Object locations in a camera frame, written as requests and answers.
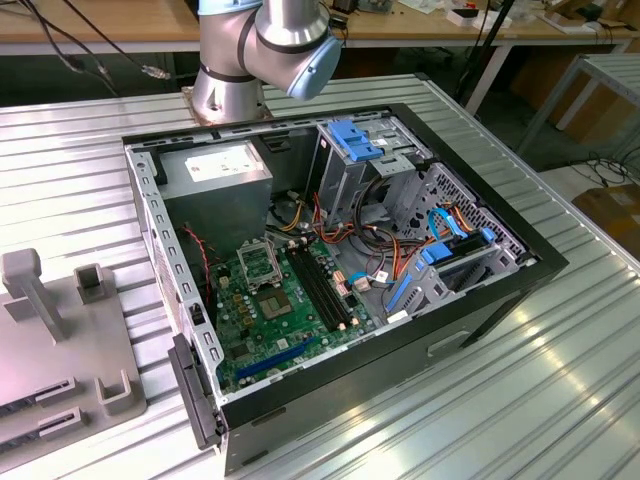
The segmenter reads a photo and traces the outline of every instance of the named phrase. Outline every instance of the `metal workbench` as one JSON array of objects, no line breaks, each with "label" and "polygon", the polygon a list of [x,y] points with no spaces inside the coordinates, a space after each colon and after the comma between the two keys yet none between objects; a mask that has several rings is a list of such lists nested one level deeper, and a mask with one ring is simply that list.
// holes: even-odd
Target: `metal workbench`
[{"label": "metal workbench", "polygon": [[[341,80],[304,104],[267,98],[275,115],[407,103],[571,263],[487,338],[233,478],[638,478],[638,262],[430,82]],[[149,399],[141,417],[6,478],[212,478],[220,458],[197,450],[176,388],[119,140],[192,126],[182,96],[9,108],[0,119],[2,252],[35,246],[48,277],[94,261],[115,269]]]}]

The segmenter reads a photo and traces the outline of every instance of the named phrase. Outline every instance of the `wooden table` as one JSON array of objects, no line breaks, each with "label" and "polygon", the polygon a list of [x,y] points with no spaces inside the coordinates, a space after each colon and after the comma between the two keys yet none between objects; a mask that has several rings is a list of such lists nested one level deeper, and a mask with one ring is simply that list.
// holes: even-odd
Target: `wooden table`
[{"label": "wooden table", "polygon": [[[199,50],[198,22],[184,0],[74,0],[75,5],[107,36],[127,52],[184,52]],[[96,53],[113,49],[61,0],[40,0],[41,13],[51,22],[85,42]],[[0,7],[0,55],[43,55],[53,50],[39,24],[26,15],[7,13]],[[442,11],[430,15],[396,3],[388,15],[355,12],[349,18],[348,48],[470,46],[478,30],[458,27]],[[566,35],[536,19],[514,22],[496,38],[498,48],[478,83],[467,110],[475,113],[514,46],[593,45],[609,43],[623,52],[637,33],[623,30],[613,39],[595,33]],[[64,37],[54,35],[65,42]],[[75,45],[65,51],[81,53]]]}]

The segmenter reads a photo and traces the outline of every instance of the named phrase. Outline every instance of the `red cable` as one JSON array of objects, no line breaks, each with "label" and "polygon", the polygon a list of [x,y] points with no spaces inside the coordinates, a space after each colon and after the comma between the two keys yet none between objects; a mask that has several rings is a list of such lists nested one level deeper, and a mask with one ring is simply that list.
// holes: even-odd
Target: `red cable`
[{"label": "red cable", "polygon": [[207,258],[207,251],[204,248],[204,242],[200,240],[200,238],[198,238],[198,236],[187,227],[182,227],[182,230],[187,232],[191,236],[191,238],[193,238],[198,244],[198,247],[200,247],[200,253],[202,253],[202,261],[204,262],[205,279],[207,281],[207,305],[209,305],[209,297],[211,296],[211,285],[209,284],[209,259]]}]

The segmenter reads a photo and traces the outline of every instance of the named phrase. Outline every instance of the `desk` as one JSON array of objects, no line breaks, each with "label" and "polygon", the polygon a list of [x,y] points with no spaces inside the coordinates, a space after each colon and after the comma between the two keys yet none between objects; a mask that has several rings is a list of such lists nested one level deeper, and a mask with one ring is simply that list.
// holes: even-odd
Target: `desk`
[{"label": "desk", "polygon": [[[304,103],[272,88],[265,96],[276,117],[406,103],[570,265],[486,338],[239,475],[637,478],[639,263],[432,82],[411,75],[332,81]],[[183,97],[14,107],[0,117],[0,251],[38,247],[46,275],[91,262],[112,268],[149,400],[142,416],[3,480],[221,480],[220,457],[196,448],[168,362],[172,333],[120,141],[193,127]],[[83,217],[90,225],[79,229]]]},{"label": "desk", "polygon": [[[542,107],[531,119],[520,144],[516,148],[516,152],[519,155],[522,155],[535,140],[540,127],[542,127],[558,104],[558,101],[562,98],[562,95],[580,72],[586,73],[592,79],[590,85],[592,84],[593,86],[587,86],[585,90],[591,89],[593,91],[598,83],[601,83],[640,108],[640,54],[577,56],[551,91]],[[633,132],[629,135],[618,148],[615,156],[617,157],[617,155],[623,153],[637,135],[638,132]]]},{"label": "desk", "polygon": [[[185,52],[199,50],[198,22],[184,0],[74,0],[75,5],[107,36],[128,52]],[[41,13],[67,30],[96,53],[111,53],[105,44],[61,0],[40,2]],[[355,12],[349,17],[348,48],[373,47],[452,47],[472,46],[478,30],[461,28],[446,20],[442,11],[425,15],[396,3],[393,13],[381,15]],[[507,55],[521,45],[593,45],[613,43],[623,52],[638,34],[623,30],[613,39],[595,33],[566,35],[536,19],[528,24],[515,22],[500,32],[498,47],[473,92],[467,110],[475,113],[495,80]],[[64,37],[54,35],[66,41]],[[65,46],[69,53],[81,53],[75,45]],[[37,22],[31,18],[0,11],[0,55],[43,55],[53,50],[46,43]]]}]

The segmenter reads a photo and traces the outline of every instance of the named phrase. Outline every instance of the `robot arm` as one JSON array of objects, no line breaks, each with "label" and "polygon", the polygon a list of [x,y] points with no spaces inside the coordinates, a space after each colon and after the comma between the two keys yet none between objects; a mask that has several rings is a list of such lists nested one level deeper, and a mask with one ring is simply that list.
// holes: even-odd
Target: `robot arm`
[{"label": "robot arm", "polygon": [[327,84],[340,58],[318,0],[201,0],[200,71],[193,108],[229,123],[262,118],[262,82],[308,100]]}]

